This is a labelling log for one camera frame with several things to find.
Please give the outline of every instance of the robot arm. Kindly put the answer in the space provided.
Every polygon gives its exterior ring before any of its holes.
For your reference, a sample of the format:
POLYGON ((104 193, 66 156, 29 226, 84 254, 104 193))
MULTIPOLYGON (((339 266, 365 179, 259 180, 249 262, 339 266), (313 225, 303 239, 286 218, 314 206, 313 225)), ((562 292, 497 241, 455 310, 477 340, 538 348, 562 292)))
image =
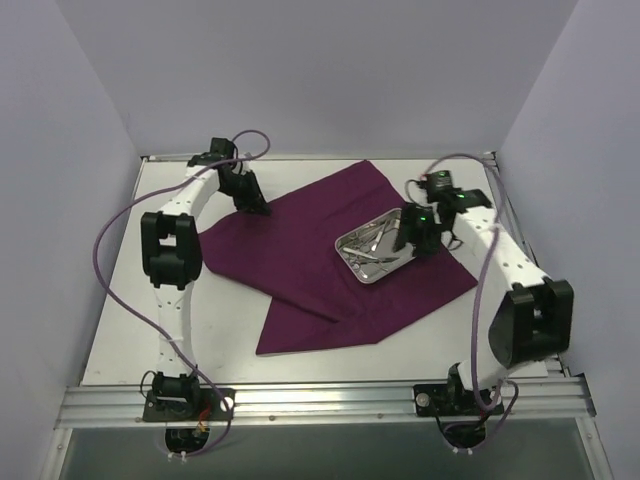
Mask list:
POLYGON ((482 264, 499 228, 484 280, 485 288, 504 292, 499 305, 479 306, 477 358, 458 366, 466 390, 490 388, 524 365, 569 347, 573 290, 568 282, 552 281, 532 263, 501 225, 492 225, 495 210, 484 206, 458 213, 452 233, 471 253, 465 267, 480 276, 482 264))
POLYGON ((159 324, 172 338, 170 342, 160 336, 158 373, 152 384, 158 406, 162 401, 198 403, 198 380, 171 345, 196 365, 191 345, 191 294, 202 270, 196 219, 218 191, 231 196, 239 211, 270 214, 249 162, 228 162, 235 150, 229 140, 213 138, 210 151, 194 156, 187 164, 186 178, 194 180, 159 211, 147 212, 141 219, 144 272, 154 287, 159 324))
POLYGON ((441 248, 442 233, 451 232, 467 249, 462 263, 478 278, 478 289, 497 294, 474 305, 477 322, 469 357, 450 370, 456 382, 467 391, 489 389, 524 365, 565 351, 573 308, 569 283, 552 281, 501 225, 494 225, 496 211, 481 190, 455 188, 446 170, 427 175, 418 185, 429 204, 437 203, 440 223, 432 206, 408 204, 394 249, 409 242, 414 255, 432 255, 441 248), (488 268, 481 272, 489 252, 488 268))

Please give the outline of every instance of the mounting plate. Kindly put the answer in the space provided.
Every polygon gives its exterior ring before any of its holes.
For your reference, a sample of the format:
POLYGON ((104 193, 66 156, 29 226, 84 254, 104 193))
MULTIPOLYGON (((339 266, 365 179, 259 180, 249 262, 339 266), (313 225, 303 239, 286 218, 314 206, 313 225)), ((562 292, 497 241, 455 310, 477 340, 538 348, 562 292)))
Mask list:
MULTIPOLYGON (((229 406, 233 407, 235 404, 236 391, 232 388, 220 388, 220 391, 226 399, 231 399, 231 402, 233 403, 229 406)), ((199 420, 200 413, 203 412, 208 405, 211 405, 211 412, 209 413, 209 416, 203 420, 224 422, 229 420, 229 417, 233 418, 233 409, 231 412, 225 412, 223 410, 222 401, 210 388, 202 388, 200 390, 200 405, 198 405, 193 412, 176 411, 175 409, 163 406, 162 402, 157 405, 154 395, 151 393, 151 390, 149 390, 146 395, 142 421, 150 423, 197 422, 199 420)))
MULTIPOLYGON (((413 386, 413 398, 416 407, 416 415, 418 417, 434 417, 433 408, 435 408, 438 417, 477 417, 484 413, 476 405, 472 392, 468 392, 469 397, 465 401, 452 402, 451 396, 446 383, 428 383, 413 386), (424 393, 429 397, 429 403, 422 406, 416 401, 418 395, 424 393)), ((489 390, 481 390, 480 396, 485 403, 491 402, 491 392, 489 390)), ((504 405, 500 402, 493 410, 492 414, 504 413, 504 405)))

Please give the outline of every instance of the stainless steel tray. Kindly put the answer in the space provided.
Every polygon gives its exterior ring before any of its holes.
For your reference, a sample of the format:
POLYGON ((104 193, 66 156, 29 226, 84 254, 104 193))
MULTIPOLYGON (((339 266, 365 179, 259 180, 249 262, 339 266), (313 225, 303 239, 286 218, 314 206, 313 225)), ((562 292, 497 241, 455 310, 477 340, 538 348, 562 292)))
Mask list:
POLYGON ((389 210, 336 240, 336 252, 362 283, 375 283, 413 260, 412 245, 392 249, 400 213, 399 208, 389 210))

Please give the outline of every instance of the light purple wall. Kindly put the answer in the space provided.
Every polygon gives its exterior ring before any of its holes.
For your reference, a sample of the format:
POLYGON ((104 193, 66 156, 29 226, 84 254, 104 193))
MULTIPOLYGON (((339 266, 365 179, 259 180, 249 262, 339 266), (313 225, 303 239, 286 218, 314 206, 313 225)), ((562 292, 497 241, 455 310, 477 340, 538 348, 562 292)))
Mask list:
POLYGON ((90 346, 92 240, 139 159, 53 0, 0 2, 0 45, 0 476, 17 480, 38 476, 90 346))
POLYGON ((640 2, 580 0, 500 151, 527 238, 576 290, 586 372, 616 479, 640 472, 640 2))
POLYGON ((403 155, 497 149, 575 0, 58 3, 141 154, 403 155))

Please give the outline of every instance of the purple cloth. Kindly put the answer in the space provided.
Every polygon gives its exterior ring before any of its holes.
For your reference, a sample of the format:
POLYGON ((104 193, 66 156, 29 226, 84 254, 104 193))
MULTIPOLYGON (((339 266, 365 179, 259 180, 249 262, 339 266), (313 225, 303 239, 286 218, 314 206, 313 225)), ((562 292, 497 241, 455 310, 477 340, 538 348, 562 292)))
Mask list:
POLYGON ((403 205, 367 161, 270 205, 270 217, 232 213, 200 235, 209 270, 273 297, 259 355, 378 343, 476 285, 444 247, 374 284, 355 278, 336 239, 403 205))

